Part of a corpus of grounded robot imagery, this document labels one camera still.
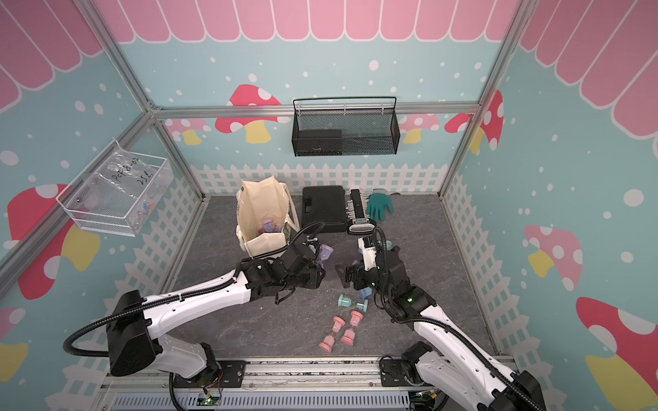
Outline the purple hourglass top cluster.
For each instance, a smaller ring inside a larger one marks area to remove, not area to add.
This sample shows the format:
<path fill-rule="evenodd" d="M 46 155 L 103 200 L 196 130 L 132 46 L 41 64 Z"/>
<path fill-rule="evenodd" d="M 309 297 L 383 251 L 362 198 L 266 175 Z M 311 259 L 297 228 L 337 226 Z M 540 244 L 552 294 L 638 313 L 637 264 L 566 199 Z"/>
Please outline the purple hourglass top cluster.
<path fill-rule="evenodd" d="M 282 233 L 284 231 L 284 228 L 285 228 L 285 223 L 276 224 L 273 220 L 267 219 L 261 224 L 260 228 L 258 229 L 258 233 L 260 235 Z"/>

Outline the cream canvas tote bag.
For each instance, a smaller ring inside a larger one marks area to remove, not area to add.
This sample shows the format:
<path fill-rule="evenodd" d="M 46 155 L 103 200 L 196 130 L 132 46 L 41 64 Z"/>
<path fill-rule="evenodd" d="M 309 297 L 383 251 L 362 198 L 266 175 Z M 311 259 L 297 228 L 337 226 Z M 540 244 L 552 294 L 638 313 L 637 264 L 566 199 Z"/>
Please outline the cream canvas tote bag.
<path fill-rule="evenodd" d="M 300 231 L 291 193 L 273 176 L 243 181 L 236 201 L 236 237 L 250 257 L 282 248 Z"/>

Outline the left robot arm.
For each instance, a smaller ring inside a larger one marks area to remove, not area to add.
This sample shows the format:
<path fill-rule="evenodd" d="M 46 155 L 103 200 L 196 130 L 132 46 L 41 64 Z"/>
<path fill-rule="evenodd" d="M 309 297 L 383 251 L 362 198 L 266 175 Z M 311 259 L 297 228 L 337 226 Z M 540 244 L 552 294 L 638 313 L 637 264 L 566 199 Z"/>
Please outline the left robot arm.
<path fill-rule="evenodd" d="M 269 297 L 280 304 L 298 289 L 318 289 L 326 275 L 317 239 L 324 226 L 309 224 L 282 248 L 240 260 L 214 280 L 159 296 L 127 292 L 111 315 L 67 337 L 63 350 L 108 359 L 114 377 L 155 368 L 183 378 L 215 378 L 219 364 L 212 348 L 177 340 L 170 331 L 224 308 Z"/>

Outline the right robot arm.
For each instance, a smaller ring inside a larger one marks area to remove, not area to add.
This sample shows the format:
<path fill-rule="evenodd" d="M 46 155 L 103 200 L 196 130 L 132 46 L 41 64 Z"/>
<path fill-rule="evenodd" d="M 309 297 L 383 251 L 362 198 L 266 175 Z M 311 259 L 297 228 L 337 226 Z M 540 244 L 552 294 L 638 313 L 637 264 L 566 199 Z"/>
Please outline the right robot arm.
<path fill-rule="evenodd" d="M 516 372 L 466 336 L 424 289 L 409 279 L 399 248 L 388 248 L 382 228 L 359 239 L 363 261 L 337 270 L 344 287 L 370 288 L 392 323 L 424 339 L 406 352 L 408 379 L 445 393 L 468 410 L 544 410 L 537 378 Z"/>

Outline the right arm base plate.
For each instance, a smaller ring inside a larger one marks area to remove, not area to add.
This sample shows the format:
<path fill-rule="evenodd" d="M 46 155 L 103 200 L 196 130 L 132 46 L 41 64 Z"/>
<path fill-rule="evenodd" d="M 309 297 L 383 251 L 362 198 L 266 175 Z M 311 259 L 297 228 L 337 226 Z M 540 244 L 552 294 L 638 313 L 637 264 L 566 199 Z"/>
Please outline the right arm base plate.
<path fill-rule="evenodd" d="M 393 358 L 392 356 L 383 356 L 378 359 L 378 368 L 380 383 L 383 387 L 430 387 L 434 384 L 430 380 L 422 379 L 421 362 L 411 364 L 402 358 Z M 443 362 L 435 361 L 425 368 L 423 373 L 433 381 L 437 381 L 440 376 L 447 376 L 447 372 L 453 369 Z"/>

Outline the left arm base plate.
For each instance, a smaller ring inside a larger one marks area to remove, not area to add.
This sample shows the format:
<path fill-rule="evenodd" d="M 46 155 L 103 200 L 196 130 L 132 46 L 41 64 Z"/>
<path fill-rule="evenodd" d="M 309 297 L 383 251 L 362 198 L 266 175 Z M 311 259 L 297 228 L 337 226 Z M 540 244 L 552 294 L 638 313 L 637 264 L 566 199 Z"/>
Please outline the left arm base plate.
<path fill-rule="evenodd" d="M 183 378 L 176 375 L 173 378 L 173 387 L 175 389 L 241 388 L 246 366 L 247 361 L 217 361 L 215 366 L 206 368 L 195 377 Z"/>

